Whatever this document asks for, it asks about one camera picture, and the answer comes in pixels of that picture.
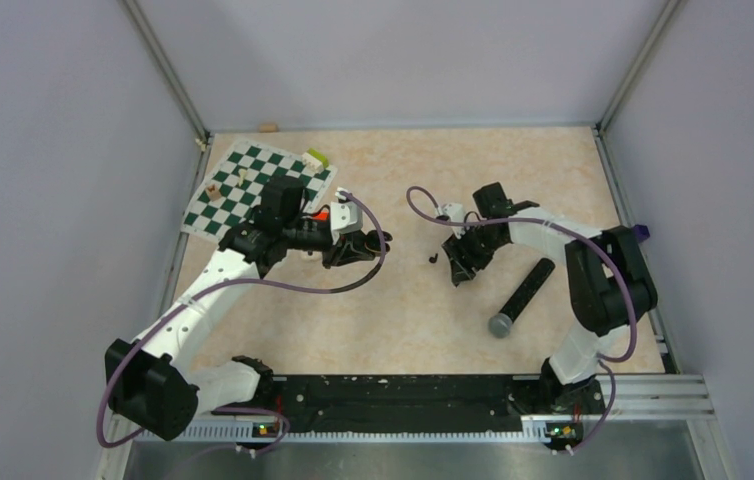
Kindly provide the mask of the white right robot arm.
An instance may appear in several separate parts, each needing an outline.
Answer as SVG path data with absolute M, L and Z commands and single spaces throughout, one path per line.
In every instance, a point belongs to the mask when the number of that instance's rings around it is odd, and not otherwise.
M 470 281 L 507 245 L 522 245 L 564 266 L 575 320 L 556 351 L 542 364 L 539 397 L 553 412 L 565 412 L 580 397 L 580 388 L 595 376 L 600 361 L 614 361 L 608 349 L 628 338 L 619 360 L 635 351 L 638 322 L 654 309 L 658 295 L 639 250 L 636 233 L 619 225 L 602 230 L 558 217 L 538 203 L 514 202 L 501 184 L 477 190 L 478 221 L 467 219 L 456 203 L 436 206 L 438 219 L 452 233 L 442 248 L 454 285 Z

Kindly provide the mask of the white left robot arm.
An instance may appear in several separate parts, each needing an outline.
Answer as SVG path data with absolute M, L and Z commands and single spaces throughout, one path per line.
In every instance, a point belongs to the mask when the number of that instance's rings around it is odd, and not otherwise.
M 193 371 L 200 347 L 234 304 L 254 285 L 333 295 L 357 289 L 382 268 L 391 234 L 373 212 L 347 190 L 327 209 L 306 209 L 305 184 L 274 176 L 245 220 L 229 228 L 207 265 L 166 312 L 131 341 L 115 340 L 106 350 L 106 387 L 98 406 L 96 435 L 112 448 L 104 428 L 112 412 L 173 440 L 199 414 L 229 406 L 261 413 L 272 404 L 273 371 L 258 359 L 237 356 L 217 367 Z M 267 275 L 291 251 L 318 253 L 325 268 L 372 262 L 362 278 L 334 288 L 296 286 Z

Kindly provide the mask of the black charging case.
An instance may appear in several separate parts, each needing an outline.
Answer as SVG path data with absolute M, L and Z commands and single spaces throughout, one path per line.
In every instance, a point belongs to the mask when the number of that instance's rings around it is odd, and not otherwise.
M 369 249 L 374 251 L 379 251 L 382 245 L 386 247 L 386 250 L 389 250 L 389 243 L 392 240 L 393 236 L 389 232 L 378 232 L 377 230 L 371 230 L 366 234 L 365 244 Z

